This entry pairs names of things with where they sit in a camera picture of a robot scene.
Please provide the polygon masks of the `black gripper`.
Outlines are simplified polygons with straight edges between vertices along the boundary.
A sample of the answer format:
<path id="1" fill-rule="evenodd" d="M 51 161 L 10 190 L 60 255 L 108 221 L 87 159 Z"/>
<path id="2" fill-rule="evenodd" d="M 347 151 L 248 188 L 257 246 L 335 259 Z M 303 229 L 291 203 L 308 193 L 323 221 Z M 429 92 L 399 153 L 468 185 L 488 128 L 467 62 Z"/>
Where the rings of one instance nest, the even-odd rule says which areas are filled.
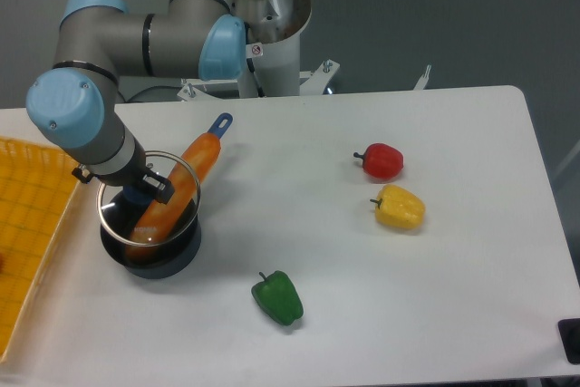
<path id="1" fill-rule="evenodd" d="M 97 178 L 109 186 L 131 186 L 159 203 L 168 203 L 175 192 L 169 179 L 147 168 L 143 150 L 134 150 L 129 157 L 117 154 L 113 159 L 99 164 L 79 164 L 72 169 L 72 175 L 83 184 Z"/>

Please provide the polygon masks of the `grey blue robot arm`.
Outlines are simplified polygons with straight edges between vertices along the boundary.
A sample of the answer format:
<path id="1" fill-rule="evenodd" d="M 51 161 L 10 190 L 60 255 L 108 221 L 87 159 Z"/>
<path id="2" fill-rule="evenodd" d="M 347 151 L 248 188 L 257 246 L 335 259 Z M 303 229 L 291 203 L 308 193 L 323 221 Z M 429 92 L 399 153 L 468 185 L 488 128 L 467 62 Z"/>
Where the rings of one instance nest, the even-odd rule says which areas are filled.
<path id="1" fill-rule="evenodd" d="M 116 115 L 122 76 L 235 80 L 247 69 L 247 29 L 234 0 L 169 0 L 135 15 L 123 0 L 68 0 L 50 71 L 26 95 L 31 121 L 77 162 L 74 176 L 131 186 L 160 203 L 175 185 L 155 175 Z"/>

